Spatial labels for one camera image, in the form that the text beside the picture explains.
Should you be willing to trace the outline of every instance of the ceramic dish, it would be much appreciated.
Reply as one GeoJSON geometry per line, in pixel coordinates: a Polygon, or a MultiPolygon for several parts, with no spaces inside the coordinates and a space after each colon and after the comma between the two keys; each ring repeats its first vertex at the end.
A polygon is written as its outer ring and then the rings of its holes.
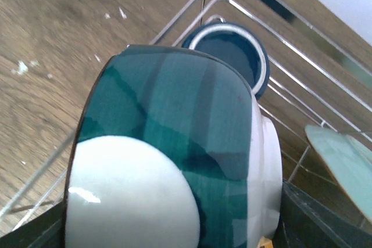
{"type": "Polygon", "coordinates": [[[326,128],[308,125],[305,132],[340,187],[372,221],[372,152],[355,138],[326,128]]]}
{"type": "Polygon", "coordinates": [[[182,47],[225,61],[247,80],[256,99],[263,95],[269,81],[269,60],[259,40],[243,26],[235,23],[205,24],[196,29],[182,47]]]}
{"type": "Polygon", "coordinates": [[[231,66],[129,46],[105,66],[77,129],[66,247],[256,247],[278,225],[273,123],[231,66]]]}
{"type": "MultiPolygon", "coordinates": [[[[60,202],[39,217],[1,237],[0,247],[65,248],[63,208],[64,204],[60,202]]],[[[372,237],[340,218],[293,184],[283,181],[280,222],[273,238],[273,245],[281,248],[370,248],[372,237]]]]}

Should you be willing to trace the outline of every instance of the metal wire rack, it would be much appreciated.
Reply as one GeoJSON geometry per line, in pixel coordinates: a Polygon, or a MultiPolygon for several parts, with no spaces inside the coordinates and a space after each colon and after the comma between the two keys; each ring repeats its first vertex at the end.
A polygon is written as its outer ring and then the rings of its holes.
{"type": "MultiPolygon", "coordinates": [[[[286,12],[287,15],[290,15],[290,17],[283,17],[282,19],[287,21],[288,23],[291,23],[293,19],[296,19],[297,25],[294,28],[301,29],[301,30],[307,30],[307,34],[311,34],[312,39],[316,39],[317,43],[322,46],[327,46],[327,48],[323,48],[322,51],[326,54],[332,57],[333,53],[337,53],[338,59],[341,57],[343,60],[347,60],[348,63],[354,63],[356,67],[363,68],[361,64],[353,58],[350,54],[348,54],[346,51],[344,51],[340,46],[338,46],[335,42],[327,38],[324,34],[322,34],[315,26],[310,24],[306,19],[304,19],[302,16],[297,14],[293,9],[291,9],[289,6],[287,6],[283,1],[281,0],[261,0],[264,4],[266,4],[269,8],[274,10],[276,12],[276,8],[273,9],[274,5],[275,7],[280,7],[282,10],[286,12]]],[[[299,48],[297,48],[294,44],[290,43],[286,38],[284,38],[278,31],[276,31],[274,28],[270,27],[264,20],[257,17],[252,11],[247,9],[246,7],[242,6],[235,0],[210,0],[208,3],[206,3],[206,0],[189,0],[186,5],[170,20],[170,22],[164,27],[164,29],[150,42],[150,44],[161,44],[162,41],[164,41],[169,32],[174,30],[175,26],[184,19],[184,15],[188,13],[191,10],[191,7],[194,6],[196,3],[201,3],[202,9],[201,11],[193,16],[192,22],[187,25],[187,27],[183,30],[183,32],[173,41],[171,44],[172,46],[179,46],[179,44],[182,42],[182,40],[197,26],[210,23],[211,21],[226,21],[226,17],[221,16],[220,14],[210,14],[210,12],[213,10],[213,8],[218,3],[224,3],[227,4],[230,9],[234,13],[239,13],[241,15],[244,15],[246,18],[248,18],[250,21],[257,24],[260,28],[267,31],[269,34],[271,34],[272,37],[276,38],[282,43],[283,48],[286,48],[287,51],[293,52],[297,56],[299,56],[303,63],[307,63],[311,65],[314,69],[317,70],[317,72],[324,76],[326,79],[330,80],[335,86],[337,86],[341,91],[346,93],[348,96],[350,96],[354,102],[361,105],[364,110],[366,111],[367,115],[372,118],[372,107],[369,106],[367,102],[362,100],[355,92],[352,92],[349,88],[347,88],[341,81],[337,80],[335,77],[331,75],[331,73],[328,73],[325,69],[319,66],[319,64],[308,57],[304,52],[300,51],[299,48]]],[[[273,56],[270,56],[269,53],[269,61],[271,63],[272,67],[276,67],[279,69],[285,76],[285,78],[290,79],[294,84],[297,86],[297,92],[298,90],[301,90],[303,92],[306,92],[307,94],[311,95],[313,98],[315,98],[319,103],[323,105],[324,110],[328,110],[332,112],[335,116],[338,117],[338,121],[344,122],[348,125],[349,131],[348,133],[357,133],[361,135],[367,142],[372,143],[372,138],[368,135],[369,132],[362,131],[355,123],[353,123],[350,119],[347,118],[347,116],[343,115],[339,110],[337,110],[333,105],[331,105],[323,96],[322,94],[317,93],[315,90],[311,89],[304,81],[301,81],[296,77],[296,75],[292,74],[289,70],[287,70],[282,63],[280,63],[278,60],[275,60],[273,56]]],[[[314,108],[312,108],[311,104],[307,102],[307,100],[304,100],[298,94],[294,92],[291,88],[286,87],[279,79],[276,79],[274,76],[270,77],[270,82],[268,85],[268,90],[273,91],[275,94],[277,94],[280,98],[282,98],[286,105],[288,107],[293,107],[297,111],[299,111],[301,114],[304,115],[304,117],[311,120],[313,123],[318,124],[322,127],[328,127],[330,129],[333,129],[334,131],[337,131],[335,128],[334,123],[331,123],[330,121],[327,121],[326,118],[323,116],[323,110],[322,112],[316,111],[314,108]]],[[[270,109],[268,109],[265,105],[260,103],[260,108],[262,112],[274,121],[276,125],[282,126],[283,129],[287,130],[287,132],[294,135],[294,137],[297,137],[300,141],[303,141],[306,144],[306,148],[302,152],[299,159],[293,158],[292,154],[290,152],[282,149],[282,156],[284,158],[287,158],[290,161],[293,161],[295,163],[295,167],[292,170],[290,176],[288,177],[288,180],[291,182],[294,180],[295,176],[297,175],[298,171],[300,169],[305,170],[308,174],[314,175],[326,183],[335,184],[335,182],[331,178],[324,177],[323,175],[318,174],[317,172],[308,169],[306,166],[303,165],[303,162],[305,158],[309,155],[309,152],[311,150],[311,146],[308,144],[307,140],[303,138],[303,136],[299,135],[298,132],[294,131],[293,128],[290,127],[285,121],[281,119],[281,117],[276,116],[275,113],[271,112],[270,109]]],[[[47,191],[41,195],[41,197],[35,202],[32,206],[25,206],[22,208],[17,208],[19,201],[22,199],[24,195],[27,194],[30,189],[33,188],[35,183],[42,178],[42,176],[47,172],[48,168],[58,159],[60,158],[61,154],[66,150],[69,145],[72,143],[74,134],[76,130],[72,130],[71,133],[67,136],[67,138],[56,148],[56,150],[51,154],[50,158],[44,163],[44,165],[29,179],[29,181],[17,192],[17,194],[14,195],[14,197],[6,204],[6,206],[0,211],[0,224],[1,222],[6,218],[9,214],[17,213],[17,216],[19,216],[17,223],[12,227],[12,230],[17,229],[18,227],[25,224],[27,221],[29,221],[32,218],[35,218],[35,216],[41,214],[45,210],[51,208],[55,204],[61,201],[63,197],[63,181],[65,179],[66,170],[62,171],[61,175],[57,177],[54,181],[54,183],[47,189],[47,191]],[[54,195],[54,198],[51,200],[51,194],[56,191],[56,189],[59,189],[60,191],[57,192],[57,194],[54,195]]],[[[358,226],[363,226],[364,223],[367,222],[365,218],[361,217],[358,226]]]]}

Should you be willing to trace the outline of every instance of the white speck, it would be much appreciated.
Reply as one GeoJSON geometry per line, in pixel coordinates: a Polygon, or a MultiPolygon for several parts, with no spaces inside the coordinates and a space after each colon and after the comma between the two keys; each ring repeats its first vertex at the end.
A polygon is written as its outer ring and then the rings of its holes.
{"type": "Polygon", "coordinates": [[[39,61],[37,61],[37,60],[31,60],[30,61],[30,65],[31,65],[31,67],[39,66],[39,61]]]}
{"type": "Polygon", "coordinates": [[[101,58],[99,58],[98,55],[94,55],[94,57],[96,58],[96,60],[97,60],[98,62],[101,62],[101,58]]]}
{"type": "Polygon", "coordinates": [[[121,9],[121,7],[119,7],[119,12],[121,14],[121,17],[125,20],[127,18],[127,15],[123,12],[123,10],[121,9]]]}
{"type": "Polygon", "coordinates": [[[23,75],[28,71],[28,67],[22,60],[18,61],[18,71],[15,69],[12,69],[11,72],[12,74],[18,74],[18,75],[23,75]]]}

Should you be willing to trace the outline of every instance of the dish rack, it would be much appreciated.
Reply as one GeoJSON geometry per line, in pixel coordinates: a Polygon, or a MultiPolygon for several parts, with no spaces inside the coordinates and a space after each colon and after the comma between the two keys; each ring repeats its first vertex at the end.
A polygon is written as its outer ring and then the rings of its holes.
{"type": "MultiPolygon", "coordinates": [[[[271,11],[275,12],[281,20],[286,21],[290,24],[294,29],[301,30],[301,33],[308,37],[308,39],[317,41],[317,44],[322,44],[322,46],[326,46],[327,48],[323,48],[323,53],[326,55],[335,58],[334,54],[337,54],[338,60],[346,59],[350,63],[354,63],[355,65],[360,65],[356,59],[354,59],[350,54],[344,51],[340,46],[334,43],[332,40],[327,38],[324,34],[322,34],[315,26],[311,25],[307,20],[305,20],[302,16],[297,14],[293,9],[291,9],[288,5],[283,3],[281,0],[260,0],[263,4],[265,4],[271,11]]],[[[234,13],[239,13],[239,15],[244,16],[247,21],[255,24],[256,27],[262,28],[265,32],[271,34],[272,37],[276,38],[284,48],[284,51],[290,51],[299,56],[299,58],[303,61],[303,63],[307,63],[311,65],[314,69],[317,70],[317,73],[320,76],[330,80],[335,86],[340,88],[344,93],[348,94],[355,102],[359,103],[361,106],[365,108],[368,112],[370,118],[372,118],[372,108],[362,99],[360,99],[354,92],[349,90],[342,82],[334,78],[330,73],[325,71],[322,67],[320,67],[314,60],[309,58],[307,54],[300,51],[294,44],[290,43],[283,35],[281,35],[275,28],[272,28],[269,24],[267,24],[264,20],[256,16],[251,10],[239,4],[236,0],[189,0],[186,5],[166,24],[164,29],[149,43],[149,44],[161,44],[164,41],[171,42],[172,46],[180,46],[182,41],[186,38],[186,36],[196,27],[210,23],[211,21],[222,21],[225,22],[229,20],[227,17],[222,16],[220,13],[212,13],[211,11],[219,4],[223,3],[227,5],[229,9],[233,10],[234,13]],[[190,17],[191,23],[186,25],[186,28],[182,28],[182,32],[176,35],[176,39],[169,39],[169,34],[172,33],[176,26],[179,26],[182,22],[181,20],[185,20],[185,15],[192,10],[192,7],[195,6],[196,3],[201,4],[201,10],[197,12],[197,15],[193,15],[190,17]]],[[[292,74],[289,70],[287,70],[280,61],[275,60],[274,56],[270,55],[268,52],[269,61],[271,68],[276,68],[282,72],[283,77],[286,79],[291,80],[294,84],[296,84],[296,93],[293,89],[286,87],[279,79],[276,79],[275,76],[270,77],[270,82],[267,88],[271,90],[276,95],[278,95],[281,99],[285,101],[285,104],[288,107],[292,107],[298,112],[300,112],[304,117],[311,120],[313,123],[318,124],[322,127],[327,127],[336,131],[332,123],[328,122],[325,117],[322,116],[323,111],[315,111],[311,104],[307,102],[306,99],[301,98],[297,92],[305,92],[308,95],[311,95],[315,98],[319,103],[323,105],[324,110],[328,110],[332,112],[335,116],[338,117],[339,121],[343,121],[349,127],[350,133],[359,134],[363,137],[366,141],[372,143],[372,139],[368,136],[367,132],[361,131],[357,125],[355,125],[350,119],[344,116],[341,112],[339,112],[333,105],[327,102],[320,93],[316,92],[314,89],[311,89],[304,81],[301,81],[296,77],[296,75],[292,74]]],[[[291,171],[289,177],[286,179],[289,182],[293,181],[295,176],[298,174],[299,170],[305,170],[310,175],[315,175],[318,178],[322,179],[325,183],[332,183],[329,178],[326,178],[303,165],[305,158],[310,153],[311,147],[308,144],[307,140],[303,138],[303,136],[299,135],[298,132],[294,131],[291,126],[285,122],[285,120],[281,119],[280,116],[277,116],[274,112],[270,111],[265,105],[259,102],[260,109],[262,110],[263,114],[269,116],[274,124],[278,129],[278,125],[281,126],[282,130],[287,130],[288,133],[292,134],[295,138],[300,139],[306,143],[306,148],[303,150],[299,159],[294,158],[287,150],[282,149],[282,158],[283,160],[289,160],[294,162],[295,167],[291,171]]],[[[44,163],[44,165],[29,179],[29,181],[14,195],[14,197],[8,202],[8,204],[1,209],[0,211],[0,223],[4,220],[7,214],[11,214],[14,211],[14,207],[17,206],[18,202],[23,198],[24,195],[30,191],[35,183],[39,181],[43,175],[47,172],[48,168],[61,156],[64,150],[66,150],[73,141],[74,134],[76,130],[73,130],[67,138],[56,148],[56,150],[51,154],[50,158],[44,163]]],[[[25,224],[32,218],[35,218],[37,215],[41,214],[42,212],[46,211],[47,209],[51,208],[52,206],[56,205],[60,202],[63,198],[63,190],[61,190],[53,200],[50,200],[50,195],[58,187],[63,188],[63,181],[65,180],[66,170],[62,171],[61,175],[55,179],[54,183],[48,188],[48,190],[35,202],[35,204],[26,207],[25,210],[22,212],[22,216],[20,216],[17,224],[14,225],[13,230],[17,229],[21,225],[25,224]]],[[[357,226],[362,227],[364,223],[367,222],[365,218],[360,216],[360,220],[357,222],[357,226]]]]}

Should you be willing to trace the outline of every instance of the teal and white mug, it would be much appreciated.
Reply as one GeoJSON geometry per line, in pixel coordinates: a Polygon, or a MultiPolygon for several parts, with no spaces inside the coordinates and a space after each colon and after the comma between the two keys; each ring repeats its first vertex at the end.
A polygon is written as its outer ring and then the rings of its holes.
{"type": "Polygon", "coordinates": [[[86,102],[65,191],[65,245],[256,247],[278,225],[273,123],[231,66],[129,46],[86,102]]]}
{"type": "Polygon", "coordinates": [[[270,78],[270,63],[259,39],[244,26],[232,22],[212,22],[194,30],[183,48],[212,55],[236,69],[259,100],[270,78]]]}

